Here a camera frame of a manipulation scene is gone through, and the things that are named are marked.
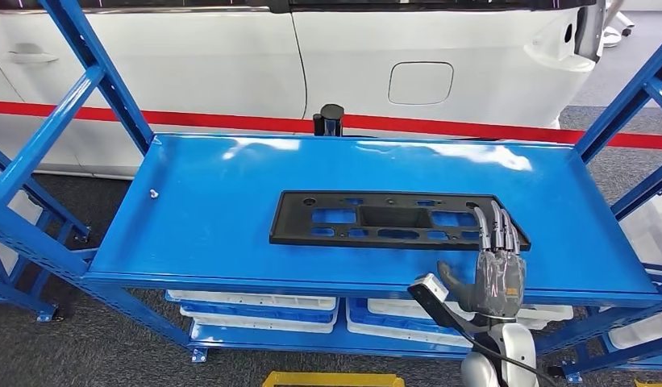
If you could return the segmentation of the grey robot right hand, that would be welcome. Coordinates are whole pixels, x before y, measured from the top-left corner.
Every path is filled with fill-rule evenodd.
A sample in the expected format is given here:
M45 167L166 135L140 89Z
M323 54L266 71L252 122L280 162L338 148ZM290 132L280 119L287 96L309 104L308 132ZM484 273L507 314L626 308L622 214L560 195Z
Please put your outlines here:
M438 273L462 310L495 318L515 318L523 303L527 266L520 255L518 231L510 216L496 201L490 205L492 227L487 226L482 209L473 207L481 242L474 282L465 284L456 279L444 261L437 264Z

